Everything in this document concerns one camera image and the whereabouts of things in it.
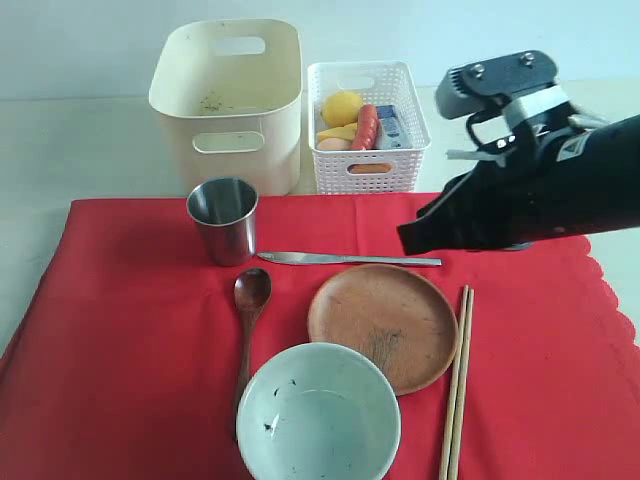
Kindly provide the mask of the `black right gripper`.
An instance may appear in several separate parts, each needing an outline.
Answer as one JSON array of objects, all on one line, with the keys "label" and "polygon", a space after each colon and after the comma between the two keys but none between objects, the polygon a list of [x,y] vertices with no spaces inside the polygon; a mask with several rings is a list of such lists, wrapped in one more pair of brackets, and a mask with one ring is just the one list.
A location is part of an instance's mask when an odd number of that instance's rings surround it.
[{"label": "black right gripper", "polygon": [[504,165],[478,162],[448,181],[417,220],[397,227],[405,254],[500,250],[600,230],[600,131],[517,127],[513,133]]}]

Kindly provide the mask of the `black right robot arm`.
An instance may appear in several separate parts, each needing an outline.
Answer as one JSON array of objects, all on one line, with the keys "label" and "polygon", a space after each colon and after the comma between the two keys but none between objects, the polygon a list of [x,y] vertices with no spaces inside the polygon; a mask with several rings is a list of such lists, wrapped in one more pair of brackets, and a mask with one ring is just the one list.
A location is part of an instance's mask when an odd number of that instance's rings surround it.
[{"label": "black right robot arm", "polygon": [[638,226],[638,117],[537,141],[529,131],[518,128],[504,160],[477,162],[398,226],[405,254],[501,250]]}]

